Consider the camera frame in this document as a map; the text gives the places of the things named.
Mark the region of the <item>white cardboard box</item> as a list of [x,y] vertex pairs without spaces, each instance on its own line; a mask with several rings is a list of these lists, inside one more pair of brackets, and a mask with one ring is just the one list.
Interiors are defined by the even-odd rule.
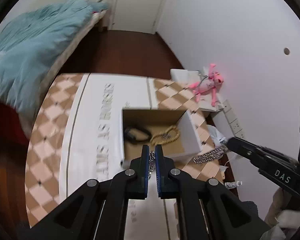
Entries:
[[[164,156],[174,161],[187,160],[203,149],[189,110],[126,108],[121,111],[120,121],[123,167],[128,167],[133,159],[141,156],[143,145],[148,145],[150,150],[161,145]],[[149,130],[152,134],[150,142],[131,144],[125,141],[123,133],[128,126]]]

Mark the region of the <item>white plastic bag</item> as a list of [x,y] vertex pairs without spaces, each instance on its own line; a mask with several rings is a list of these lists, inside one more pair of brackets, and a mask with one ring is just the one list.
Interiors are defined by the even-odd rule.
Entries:
[[207,125],[207,128],[216,148],[226,144],[226,137],[215,126]]

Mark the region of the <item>teal blue duvet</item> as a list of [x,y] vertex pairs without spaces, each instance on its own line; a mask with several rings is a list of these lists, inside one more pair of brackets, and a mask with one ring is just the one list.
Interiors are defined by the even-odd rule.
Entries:
[[107,3],[65,0],[13,19],[0,34],[0,101],[32,118],[44,95],[44,81],[75,36],[108,9]]

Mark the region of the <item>checkered printed tablecloth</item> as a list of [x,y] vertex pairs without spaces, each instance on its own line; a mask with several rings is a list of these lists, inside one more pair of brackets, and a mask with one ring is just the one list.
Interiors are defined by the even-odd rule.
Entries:
[[188,110],[203,152],[214,142],[187,85],[110,74],[62,74],[38,112],[25,170],[26,210],[35,226],[90,178],[122,169],[119,116],[123,108]]

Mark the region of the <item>pink panther plush toy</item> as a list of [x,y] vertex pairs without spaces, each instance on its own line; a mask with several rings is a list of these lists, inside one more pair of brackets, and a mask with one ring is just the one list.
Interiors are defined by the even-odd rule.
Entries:
[[200,101],[200,97],[203,94],[211,93],[211,106],[216,106],[217,89],[223,84],[224,77],[214,70],[215,66],[216,64],[211,63],[208,75],[204,76],[201,81],[189,85],[189,89],[192,90],[197,103]]

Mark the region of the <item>black fitness band watch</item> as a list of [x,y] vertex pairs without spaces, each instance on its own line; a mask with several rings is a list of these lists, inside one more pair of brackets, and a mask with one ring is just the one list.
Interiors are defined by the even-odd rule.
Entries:
[[128,126],[124,129],[123,138],[131,144],[144,144],[150,142],[152,134],[143,127]]

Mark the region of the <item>white wall socket strip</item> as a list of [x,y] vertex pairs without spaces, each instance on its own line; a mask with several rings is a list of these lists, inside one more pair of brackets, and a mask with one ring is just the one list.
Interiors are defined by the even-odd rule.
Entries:
[[230,129],[235,137],[245,139],[245,135],[243,132],[243,128],[241,127],[239,120],[237,116],[235,115],[232,107],[230,106],[230,103],[228,100],[225,100],[223,102],[223,111],[225,114],[225,118],[230,126]]

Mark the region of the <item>bed with patterned mattress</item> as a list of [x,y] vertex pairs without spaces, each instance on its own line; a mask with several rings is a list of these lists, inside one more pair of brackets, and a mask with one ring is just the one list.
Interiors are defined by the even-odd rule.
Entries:
[[29,137],[56,75],[111,0],[36,0],[0,33],[0,102]]

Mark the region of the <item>white door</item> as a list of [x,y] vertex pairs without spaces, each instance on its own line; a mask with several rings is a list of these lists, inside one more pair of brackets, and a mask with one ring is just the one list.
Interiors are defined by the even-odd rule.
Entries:
[[153,34],[164,0],[114,0],[111,30]]

